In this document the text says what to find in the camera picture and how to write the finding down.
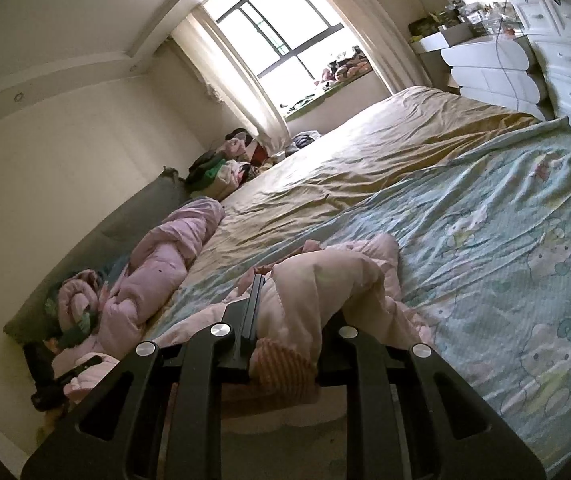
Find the white vanity desk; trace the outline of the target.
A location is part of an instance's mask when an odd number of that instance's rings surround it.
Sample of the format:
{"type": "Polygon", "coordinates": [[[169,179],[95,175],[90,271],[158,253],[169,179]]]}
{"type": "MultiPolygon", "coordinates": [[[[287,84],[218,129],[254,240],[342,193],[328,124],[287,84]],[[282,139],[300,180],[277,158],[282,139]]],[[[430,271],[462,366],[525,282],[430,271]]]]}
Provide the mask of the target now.
{"type": "Polygon", "coordinates": [[[534,51],[525,37],[475,38],[466,24],[410,44],[439,90],[530,114],[555,117],[534,51]]]}

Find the items on window sill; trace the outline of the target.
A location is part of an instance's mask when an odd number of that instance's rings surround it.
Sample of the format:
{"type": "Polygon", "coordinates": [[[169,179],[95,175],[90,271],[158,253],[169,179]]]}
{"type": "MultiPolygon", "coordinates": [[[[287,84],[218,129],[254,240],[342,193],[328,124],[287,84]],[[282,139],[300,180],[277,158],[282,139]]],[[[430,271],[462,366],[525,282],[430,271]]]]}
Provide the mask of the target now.
{"type": "Polygon", "coordinates": [[[320,105],[329,96],[345,88],[348,84],[373,71],[368,56],[361,47],[354,46],[339,55],[323,69],[320,79],[315,82],[313,94],[305,96],[285,109],[284,119],[293,120],[320,105]]]}

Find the light blue cartoon blanket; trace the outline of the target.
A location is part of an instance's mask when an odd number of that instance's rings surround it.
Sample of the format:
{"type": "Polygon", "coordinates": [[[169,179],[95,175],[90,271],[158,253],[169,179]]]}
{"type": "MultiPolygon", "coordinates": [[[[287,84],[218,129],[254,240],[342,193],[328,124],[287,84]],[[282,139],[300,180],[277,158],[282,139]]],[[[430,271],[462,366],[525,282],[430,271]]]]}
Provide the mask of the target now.
{"type": "Polygon", "coordinates": [[[318,226],[182,284],[149,336],[305,240],[379,233],[398,240],[403,301],[427,321],[438,352],[547,474],[559,474],[571,462],[571,125],[563,119],[412,171],[318,226]]]}

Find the pink quilted jacket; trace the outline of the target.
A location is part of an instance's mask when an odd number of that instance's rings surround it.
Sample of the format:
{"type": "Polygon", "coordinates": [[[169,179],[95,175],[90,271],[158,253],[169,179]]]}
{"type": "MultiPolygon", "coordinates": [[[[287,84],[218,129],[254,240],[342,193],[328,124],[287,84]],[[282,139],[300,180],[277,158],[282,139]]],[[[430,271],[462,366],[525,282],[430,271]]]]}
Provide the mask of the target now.
{"type": "Polygon", "coordinates": [[[161,348],[183,344],[220,322],[226,307],[246,298],[252,278],[263,274],[251,381],[223,388],[223,430],[268,434],[333,422],[346,413],[343,390],[317,384],[325,349],[322,330],[333,315],[343,313],[348,325],[395,348],[433,340],[427,321],[401,301],[398,265],[399,245],[389,233],[327,247],[309,240],[299,252],[246,272],[223,301],[189,315],[153,341],[161,348]]]}

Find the right cream curtain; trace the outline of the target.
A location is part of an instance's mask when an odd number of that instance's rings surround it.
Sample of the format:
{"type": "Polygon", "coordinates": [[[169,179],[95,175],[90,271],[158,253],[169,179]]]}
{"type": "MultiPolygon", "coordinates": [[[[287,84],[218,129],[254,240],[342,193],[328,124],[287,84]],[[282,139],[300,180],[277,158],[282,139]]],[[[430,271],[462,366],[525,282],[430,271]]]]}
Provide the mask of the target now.
{"type": "Polygon", "coordinates": [[[393,18],[405,3],[385,6],[381,0],[328,0],[344,23],[354,32],[374,71],[389,92],[431,81],[393,18]]]}

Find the tan bed sheet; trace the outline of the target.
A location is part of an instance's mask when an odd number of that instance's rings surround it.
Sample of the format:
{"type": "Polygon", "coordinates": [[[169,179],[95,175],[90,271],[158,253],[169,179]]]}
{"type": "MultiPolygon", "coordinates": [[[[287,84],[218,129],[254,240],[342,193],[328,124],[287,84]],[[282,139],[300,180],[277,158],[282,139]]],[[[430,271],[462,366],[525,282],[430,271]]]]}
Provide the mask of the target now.
{"type": "Polygon", "coordinates": [[[534,116],[411,87],[243,184],[185,281],[196,284],[325,222],[412,171],[537,124],[534,116]]]}

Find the left cream curtain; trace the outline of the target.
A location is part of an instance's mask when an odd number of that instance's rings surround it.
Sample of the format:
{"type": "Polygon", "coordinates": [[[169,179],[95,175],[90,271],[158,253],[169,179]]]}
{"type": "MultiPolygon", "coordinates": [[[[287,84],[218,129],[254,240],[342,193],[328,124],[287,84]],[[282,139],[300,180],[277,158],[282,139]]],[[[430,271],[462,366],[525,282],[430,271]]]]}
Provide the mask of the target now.
{"type": "Polygon", "coordinates": [[[171,36],[206,88],[250,128],[270,155],[291,143],[290,130],[276,105],[202,4],[190,11],[171,36]]]}

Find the pink rolled duvet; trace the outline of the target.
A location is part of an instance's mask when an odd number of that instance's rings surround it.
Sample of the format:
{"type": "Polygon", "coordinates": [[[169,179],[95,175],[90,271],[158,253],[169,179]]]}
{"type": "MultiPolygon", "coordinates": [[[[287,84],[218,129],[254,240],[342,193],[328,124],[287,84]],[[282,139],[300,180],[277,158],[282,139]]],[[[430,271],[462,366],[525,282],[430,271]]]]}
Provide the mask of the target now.
{"type": "Polygon", "coordinates": [[[133,350],[144,338],[150,318],[187,277],[224,214],[217,200],[197,198],[144,235],[115,280],[106,280],[97,328],[81,344],[54,357],[54,374],[59,377],[72,370],[90,353],[120,360],[133,350]]]}

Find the grey headboard cushion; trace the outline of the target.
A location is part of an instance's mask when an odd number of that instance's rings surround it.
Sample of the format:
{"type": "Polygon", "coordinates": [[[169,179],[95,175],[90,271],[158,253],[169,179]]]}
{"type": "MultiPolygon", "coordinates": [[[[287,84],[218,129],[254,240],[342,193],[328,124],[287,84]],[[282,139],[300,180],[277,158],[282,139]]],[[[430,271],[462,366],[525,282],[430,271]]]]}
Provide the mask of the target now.
{"type": "Polygon", "coordinates": [[[164,168],[159,177],[112,211],[63,257],[5,324],[4,333],[17,344],[44,339],[49,325],[45,304],[51,292],[78,271],[101,270],[130,254],[144,234],[187,200],[189,193],[178,171],[164,168]]]}

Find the floral green pillow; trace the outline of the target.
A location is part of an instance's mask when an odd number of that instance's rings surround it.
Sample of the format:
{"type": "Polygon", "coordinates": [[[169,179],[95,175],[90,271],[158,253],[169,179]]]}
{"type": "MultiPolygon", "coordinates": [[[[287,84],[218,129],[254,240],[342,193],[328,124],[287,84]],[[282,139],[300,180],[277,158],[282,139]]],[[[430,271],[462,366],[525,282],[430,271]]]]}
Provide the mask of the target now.
{"type": "Polygon", "coordinates": [[[104,274],[95,270],[77,272],[54,286],[44,304],[47,348],[59,353],[85,341],[97,328],[106,292],[104,274]]]}

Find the cream curtain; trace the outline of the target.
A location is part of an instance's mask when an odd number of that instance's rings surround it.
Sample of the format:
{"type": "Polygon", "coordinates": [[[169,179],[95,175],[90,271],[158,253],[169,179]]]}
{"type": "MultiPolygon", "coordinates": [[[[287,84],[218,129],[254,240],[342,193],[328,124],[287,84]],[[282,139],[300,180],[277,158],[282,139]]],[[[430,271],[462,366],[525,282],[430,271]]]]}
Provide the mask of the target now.
{"type": "Polygon", "coordinates": [[[389,92],[431,81],[393,18],[405,3],[385,6],[381,0],[328,0],[344,23],[354,32],[374,71],[389,92]]]}
{"type": "Polygon", "coordinates": [[[171,36],[206,88],[250,128],[270,155],[291,143],[290,130],[276,105],[202,4],[190,11],[171,36]]]}

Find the window with dark frame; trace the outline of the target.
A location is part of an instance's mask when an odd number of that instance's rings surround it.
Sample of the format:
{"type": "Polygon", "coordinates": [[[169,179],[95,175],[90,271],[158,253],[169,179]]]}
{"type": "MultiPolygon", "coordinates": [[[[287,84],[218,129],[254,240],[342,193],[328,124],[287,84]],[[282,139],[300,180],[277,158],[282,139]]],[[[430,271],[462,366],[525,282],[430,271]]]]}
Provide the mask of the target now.
{"type": "Polygon", "coordinates": [[[204,9],[284,115],[334,81],[360,51],[327,0],[205,0],[204,9]]]}

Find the pile of clothes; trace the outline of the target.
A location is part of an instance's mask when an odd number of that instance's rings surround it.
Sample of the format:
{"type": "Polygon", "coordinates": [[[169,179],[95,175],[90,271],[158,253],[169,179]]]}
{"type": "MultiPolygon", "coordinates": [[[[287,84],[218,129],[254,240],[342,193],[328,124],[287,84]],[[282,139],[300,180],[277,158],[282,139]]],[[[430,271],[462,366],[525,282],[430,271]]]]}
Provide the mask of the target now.
{"type": "Polygon", "coordinates": [[[206,196],[222,202],[244,183],[320,137],[316,130],[301,132],[283,151],[269,156],[255,136],[244,128],[237,128],[225,136],[222,145],[203,153],[192,163],[185,179],[186,190],[191,197],[206,196]]]}

